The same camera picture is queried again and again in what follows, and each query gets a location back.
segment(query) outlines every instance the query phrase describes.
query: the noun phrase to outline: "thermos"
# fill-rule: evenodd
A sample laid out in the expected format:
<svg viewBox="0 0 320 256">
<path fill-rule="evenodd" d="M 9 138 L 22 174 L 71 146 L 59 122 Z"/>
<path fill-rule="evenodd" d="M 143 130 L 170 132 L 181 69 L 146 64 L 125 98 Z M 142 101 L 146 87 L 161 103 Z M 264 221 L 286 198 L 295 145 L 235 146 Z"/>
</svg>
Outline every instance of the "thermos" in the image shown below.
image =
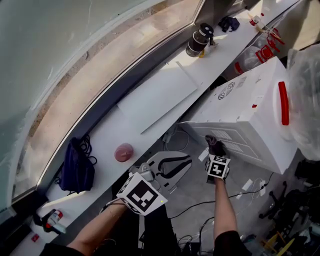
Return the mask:
<svg viewBox="0 0 320 256">
<path fill-rule="evenodd" d="M 194 32 L 185 49 L 191 57 L 198 57 L 206 45 L 213 44 L 214 29 L 207 23 L 202 23 L 198 31 Z"/>
</svg>

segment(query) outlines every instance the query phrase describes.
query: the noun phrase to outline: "white board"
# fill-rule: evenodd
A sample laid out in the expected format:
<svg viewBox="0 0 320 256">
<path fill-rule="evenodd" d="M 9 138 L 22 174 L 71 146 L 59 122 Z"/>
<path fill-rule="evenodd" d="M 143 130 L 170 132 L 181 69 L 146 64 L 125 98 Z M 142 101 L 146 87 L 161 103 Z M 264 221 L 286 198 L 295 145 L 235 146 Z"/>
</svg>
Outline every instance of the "white board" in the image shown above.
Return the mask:
<svg viewBox="0 0 320 256">
<path fill-rule="evenodd" d="M 196 89 L 177 63 L 170 62 L 117 105 L 141 134 Z"/>
</svg>

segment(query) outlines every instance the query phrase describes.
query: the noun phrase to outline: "forearm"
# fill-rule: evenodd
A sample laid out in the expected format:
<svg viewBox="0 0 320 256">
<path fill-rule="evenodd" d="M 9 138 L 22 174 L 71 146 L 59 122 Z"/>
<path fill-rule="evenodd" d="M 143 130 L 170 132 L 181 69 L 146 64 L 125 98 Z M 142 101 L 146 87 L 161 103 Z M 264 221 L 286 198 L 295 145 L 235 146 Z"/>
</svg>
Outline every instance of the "forearm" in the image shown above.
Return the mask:
<svg viewBox="0 0 320 256">
<path fill-rule="evenodd" d="M 227 231 L 237 231 L 237 219 L 225 182 L 215 179 L 214 239 Z"/>
<path fill-rule="evenodd" d="M 74 248 L 86 256 L 91 255 L 127 209 L 125 204 L 118 205 L 121 204 L 120 200 L 114 203 L 91 220 L 68 247 Z"/>
</svg>

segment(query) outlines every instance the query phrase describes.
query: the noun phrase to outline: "circular logo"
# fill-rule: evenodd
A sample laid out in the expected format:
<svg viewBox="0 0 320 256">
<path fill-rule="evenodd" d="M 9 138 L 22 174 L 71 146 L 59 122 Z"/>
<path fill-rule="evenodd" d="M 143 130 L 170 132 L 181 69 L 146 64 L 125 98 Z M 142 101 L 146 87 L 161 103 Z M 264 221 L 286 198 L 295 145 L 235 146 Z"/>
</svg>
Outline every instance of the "circular logo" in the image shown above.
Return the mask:
<svg viewBox="0 0 320 256">
<path fill-rule="evenodd" d="M 231 93 L 232 89 L 235 86 L 235 82 L 231 82 L 225 87 L 222 92 L 218 95 L 218 100 L 222 100 L 224 97 L 227 97 L 229 93 Z"/>
</svg>

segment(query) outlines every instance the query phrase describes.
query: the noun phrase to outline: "black sleeve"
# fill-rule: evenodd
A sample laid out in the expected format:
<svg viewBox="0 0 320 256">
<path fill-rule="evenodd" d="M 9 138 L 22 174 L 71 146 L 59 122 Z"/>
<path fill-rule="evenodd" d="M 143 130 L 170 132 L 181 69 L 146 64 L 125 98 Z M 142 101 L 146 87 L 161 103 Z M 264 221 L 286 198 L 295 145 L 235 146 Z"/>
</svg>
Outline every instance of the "black sleeve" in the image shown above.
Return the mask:
<svg viewBox="0 0 320 256">
<path fill-rule="evenodd" d="M 214 241 L 214 256 L 250 256 L 250 251 L 242 243 L 237 231 L 224 232 Z"/>
<path fill-rule="evenodd" d="M 46 243 L 43 251 L 40 256 L 59 256 L 59 255 L 67 255 L 67 256 L 84 256 L 81 252 L 76 249 L 69 248 L 66 246 L 54 244 L 54 243 Z"/>
</svg>

